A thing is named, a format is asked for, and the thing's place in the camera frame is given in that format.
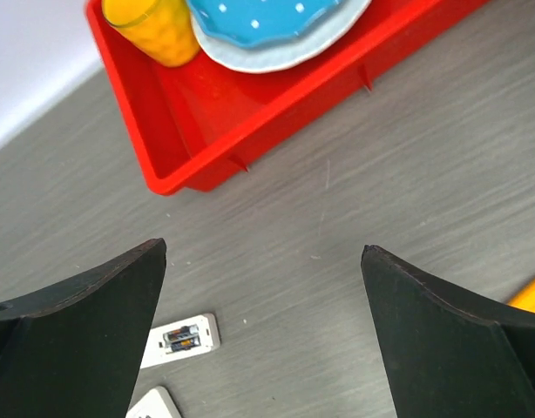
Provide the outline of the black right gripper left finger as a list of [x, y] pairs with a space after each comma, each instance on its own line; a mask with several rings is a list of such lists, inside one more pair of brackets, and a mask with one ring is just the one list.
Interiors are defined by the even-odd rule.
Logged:
[[165, 272], [150, 239], [0, 302], [0, 417], [125, 416]]

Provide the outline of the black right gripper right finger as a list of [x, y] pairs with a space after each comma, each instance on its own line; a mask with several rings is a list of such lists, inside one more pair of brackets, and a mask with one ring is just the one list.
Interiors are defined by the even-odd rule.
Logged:
[[535, 417], [535, 313], [380, 246], [361, 269], [397, 416]]

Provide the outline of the white remote with batteries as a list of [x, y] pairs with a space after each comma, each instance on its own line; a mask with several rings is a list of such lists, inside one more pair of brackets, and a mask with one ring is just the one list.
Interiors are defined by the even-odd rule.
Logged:
[[213, 313], [204, 313], [150, 330], [141, 369], [210, 353], [220, 347]]

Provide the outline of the yellow handled screwdriver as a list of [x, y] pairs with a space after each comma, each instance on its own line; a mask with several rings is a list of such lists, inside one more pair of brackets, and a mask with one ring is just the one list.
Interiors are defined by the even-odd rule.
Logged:
[[535, 313], [535, 278], [525, 285], [508, 303], [527, 312]]

